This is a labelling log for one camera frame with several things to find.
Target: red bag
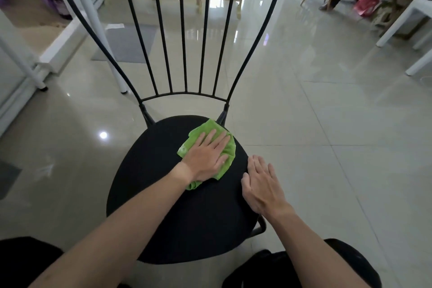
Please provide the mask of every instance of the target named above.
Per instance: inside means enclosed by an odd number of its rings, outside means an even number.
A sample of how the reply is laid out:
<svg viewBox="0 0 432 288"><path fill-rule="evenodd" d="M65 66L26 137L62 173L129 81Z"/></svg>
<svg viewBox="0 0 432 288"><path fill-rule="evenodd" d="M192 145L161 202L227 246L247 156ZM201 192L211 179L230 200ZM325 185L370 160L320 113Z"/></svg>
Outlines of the red bag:
<svg viewBox="0 0 432 288"><path fill-rule="evenodd" d="M354 5L354 10L365 18L372 15L379 2L380 0L359 0Z"/></svg>

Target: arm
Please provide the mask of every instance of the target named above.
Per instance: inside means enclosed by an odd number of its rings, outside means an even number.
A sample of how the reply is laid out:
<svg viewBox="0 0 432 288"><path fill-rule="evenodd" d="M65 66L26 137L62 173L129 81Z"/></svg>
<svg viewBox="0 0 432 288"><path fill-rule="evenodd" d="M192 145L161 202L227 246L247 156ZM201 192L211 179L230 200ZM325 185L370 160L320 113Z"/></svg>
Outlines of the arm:
<svg viewBox="0 0 432 288"><path fill-rule="evenodd" d="M273 226L304 288L368 288L345 260L296 215L285 200L271 164L261 156L248 159L241 180L243 196Z"/></svg>
<svg viewBox="0 0 432 288"><path fill-rule="evenodd" d="M226 132L202 133L170 173L122 205L105 222L48 267L35 287L116 287L165 215L192 181L215 175L228 158Z"/></svg>

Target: black metal chair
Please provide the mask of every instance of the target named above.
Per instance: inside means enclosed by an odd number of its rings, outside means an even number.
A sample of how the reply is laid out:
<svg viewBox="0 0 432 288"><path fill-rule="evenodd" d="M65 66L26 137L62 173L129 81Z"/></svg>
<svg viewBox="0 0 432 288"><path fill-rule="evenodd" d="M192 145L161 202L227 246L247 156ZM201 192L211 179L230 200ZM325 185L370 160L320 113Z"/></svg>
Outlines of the black metal chair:
<svg viewBox="0 0 432 288"><path fill-rule="evenodd" d="M223 101L225 105L223 111L217 119L217 122L224 126L232 93L246 67L246 64L251 58L259 40L264 33L277 0L272 0L262 27L256 36L256 39L249 53L247 54L245 61L240 67L240 70L226 98L216 96L216 87L234 0L229 0L228 14L225 22L225 29L223 33L219 62L217 65L212 94L205 94L201 91L203 81L204 53L206 48L207 23L209 16L209 0L206 0L204 13L204 32L202 39L200 81L198 92L189 91L187 87L183 0L180 0L180 15L185 82L184 91L173 91L172 88L160 1L155 0L170 90L169 93L164 94L159 93L156 87L152 68L146 52L146 47L139 29L133 2L132 0L128 0L133 21L137 29L139 42L146 59L148 72L150 74L155 92L154 96L148 98L141 98L138 95L137 91L133 87L133 84L129 81L126 74L122 71L120 66L101 43L97 35L82 16L81 12L79 12L74 1L67 1L69 2L76 16L88 31L89 35L94 39L111 64L118 70L120 75L126 81L130 90L138 100L139 107L147 124L147 130L145 130L144 133L133 144L114 178L108 195L106 207L106 213L107 215L110 215L122 204L127 202L127 200L166 175L174 167L174 165L176 165L176 163L181 160L181 158L177 155L177 150L187 139L188 133L195 127L208 120L208 118L202 116L184 115L172 116L155 122L147 112L145 102L154 98L176 94L192 94L220 100ZM265 220L250 209L241 195L240 180L242 178L242 174L247 171L248 156L237 140L235 140L235 143L237 145L235 159L221 180L208 180L196 190L185 191L185 193L183 193L176 204L172 207L170 212L166 215L165 219L155 232L153 238L138 258L139 260L146 263L167 264L212 257L228 252L241 244L245 239L256 236L265 231ZM260 227L254 229L257 221L260 224Z"/></svg>

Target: green cloth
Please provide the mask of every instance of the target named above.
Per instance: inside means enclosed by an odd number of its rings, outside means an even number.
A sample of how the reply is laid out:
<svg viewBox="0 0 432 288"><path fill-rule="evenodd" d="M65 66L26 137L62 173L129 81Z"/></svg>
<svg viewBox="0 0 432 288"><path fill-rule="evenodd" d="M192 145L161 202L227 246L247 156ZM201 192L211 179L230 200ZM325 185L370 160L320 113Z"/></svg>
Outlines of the green cloth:
<svg viewBox="0 0 432 288"><path fill-rule="evenodd" d="M189 151L189 149L194 145L194 143L197 141L198 137L201 133L205 132L206 135L210 133L213 129L216 129L216 134L214 135L212 141L216 139L216 137L219 136L222 132L225 131L223 127L221 127L219 124L217 124L214 120L209 119L207 122L201 124L199 127L193 129L191 132L189 132L189 138L184 142L184 144L181 145L179 150L177 151L177 155L179 155L181 158L185 157L186 153ZM225 172L230 168L232 161L235 157L235 141L234 137L232 136L232 133L227 132L227 135L231 136L228 144L225 146L224 150L222 151L222 154L227 154L228 159L225 161L225 163L220 168L220 171L218 174L216 174L213 178L216 180L219 180L222 178L222 176L225 174ZM198 187L202 182L201 181L194 181L192 182L186 189L192 190Z"/></svg>

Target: glossy floor tile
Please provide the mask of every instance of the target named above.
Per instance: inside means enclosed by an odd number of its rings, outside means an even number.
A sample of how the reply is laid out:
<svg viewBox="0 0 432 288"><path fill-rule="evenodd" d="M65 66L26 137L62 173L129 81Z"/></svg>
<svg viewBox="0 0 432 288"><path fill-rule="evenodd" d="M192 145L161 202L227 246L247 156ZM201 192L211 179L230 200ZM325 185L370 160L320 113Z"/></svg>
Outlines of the glossy floor tile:
<svg viewBox="0 0 432 288"><path fill-rule="evenodd" d="M231 15L220 50L228 1L211 0L202 85L232 94L226 127L248 154L276 168L285 195L323 238L358 249L386 288L430 287L432 264L432 67L404 71L420 52L378 33L343 1L331 13L323 0L278 0L255 41L271 0L243 0ZM154 2L134 0L140 23L159 25ZM119 63L141 98L198 91L203 15L185 0L186 71L178 0L161 0L160 30L150 67ZM127 0L106 0L104 24L132 23ZM22 169L0 201L0 238L31 235L65 250L105 219L108 191L125 154L146 129L131 93L122 95L105 61L91 61L87 38L63 71L47 80L0 139L0 159ZM245 59L250 60L244 67ZM197 114L217 118L223 102L192 95L146 102L155 120ZM137 263L132 287L220 287L253 253L283 250L274 230L229 253L176 265Z"/></svg>

